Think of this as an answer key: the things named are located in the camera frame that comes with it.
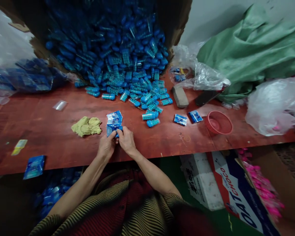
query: cardboard box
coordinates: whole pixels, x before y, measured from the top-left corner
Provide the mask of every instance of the cardboard box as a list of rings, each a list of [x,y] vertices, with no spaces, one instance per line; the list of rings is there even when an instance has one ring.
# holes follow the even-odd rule
[[[264,235],[295,235],[295,180],[271,146],[255,147],[251,152],[253,165],[261,167],[285,205],[283,218],[277,224],[272,221],[234,150],[208,152],[226,209]]]
[[[192,0],[157,0],[158,20],[166,37],[168,61],[172,57],[171,47],[178,44],[184,32],[191,4]],[[31,43],[36,56],[49,60],[50,66],[57,67],[67,73],[68,71],[45,48],[49,19],[46,8],[43,0],[0,0],[0,10],[10,17],[13,23],[26,26],[35,36]]]
[[[224,208],[224,202],[205,153],[180,156],[181,169],[190,195],[211,211]]]

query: green tarp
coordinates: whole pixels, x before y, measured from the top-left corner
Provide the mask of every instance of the green tarp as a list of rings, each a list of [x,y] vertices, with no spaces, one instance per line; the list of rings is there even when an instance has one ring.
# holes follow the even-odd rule
[[[265,78],[295,74],[295,23],[270,24],[264,8],[252,5],[236,26],[206,42],[197,59],[232,82],[221,101],[244,98]]]

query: red plastic basket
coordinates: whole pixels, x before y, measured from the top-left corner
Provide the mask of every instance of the red plastic basket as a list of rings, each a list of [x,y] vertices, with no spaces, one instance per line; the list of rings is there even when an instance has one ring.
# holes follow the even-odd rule
[[[214,134],[230,134],[233,131],[230,119],[219,111],[211,111],[204,122],[207,129]]]

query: yellow cloth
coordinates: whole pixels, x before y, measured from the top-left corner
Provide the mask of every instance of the yellow cloth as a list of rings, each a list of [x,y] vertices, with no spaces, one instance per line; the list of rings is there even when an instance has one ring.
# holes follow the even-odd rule
[[[102,132],[99,125],[102,122],[97,117],[88,118],[84,116],[81,120],[75,123],[71,129],[77,133],[80,137],[90,134],[100,134]]]

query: red wooden table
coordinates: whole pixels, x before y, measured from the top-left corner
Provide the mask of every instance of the red wooden table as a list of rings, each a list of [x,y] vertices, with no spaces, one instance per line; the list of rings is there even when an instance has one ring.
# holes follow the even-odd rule
[[[165,81],[170,91],[173,84],[168,78]],[[130,102],[94,98],[72,84],[47,94],[16,94],[9,103],[0,106],[0,175],[24,172],[28,159],[38,155],[47,156],[45,169],[89,165],[96,156],[99,139],[106,135],[106,115],[116,110],[121,111],[122,125],[133,131],[136,147],[146,158],[295,142],[292,130],[286,135],[271,137],[257,133],[245,122],[246,108],[227,110],[218,101],[199,108],[193,101],[199,92],[186,90],[186,94],[189,106],[179,109],[175,102],[164,106],[159,116],[161,123],[153,128],[142,121],[145,111]],[[52,108],[59,100],[68,102],[63,111]],[[187,116],[195,109],[202,117],[212,110],[225,113],[233,122],[233,132],[212,136],[203,122],[192,124],[188,119],[185,127],[173,123],[175,114]],[[73,133],[71,126],[83,116],[98,117],[102,121],[102,134],[81,138]],[[28,140],[25,148],[11,156],[20,139]],[[117,146],[111,162],[129,160]]]

